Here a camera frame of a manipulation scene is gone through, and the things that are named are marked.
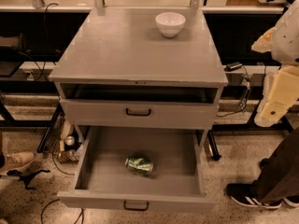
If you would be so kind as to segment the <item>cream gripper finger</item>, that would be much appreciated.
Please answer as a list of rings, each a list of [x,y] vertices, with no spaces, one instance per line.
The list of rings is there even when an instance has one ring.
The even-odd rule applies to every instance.
[[[263,82],[263,99],[258,105],[254,122],[270,127],[288,112],[299,99],[299,67],[283,65],[276,73],[269,73]]]
[[[276,31],[274,27],[267,30],[261,35],[251,46],[251,49],[256,52],[265,53],[271,50],[272,36]]]

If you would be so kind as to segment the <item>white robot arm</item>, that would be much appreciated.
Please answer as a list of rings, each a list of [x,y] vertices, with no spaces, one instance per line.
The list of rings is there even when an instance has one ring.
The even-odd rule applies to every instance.
[[[276,124],[299,99],[299,0],[295,0],[273,28],[251,46],[253,51],[271,52],[281,64],[264,79],[263,99],[254,122],[260,127]]]

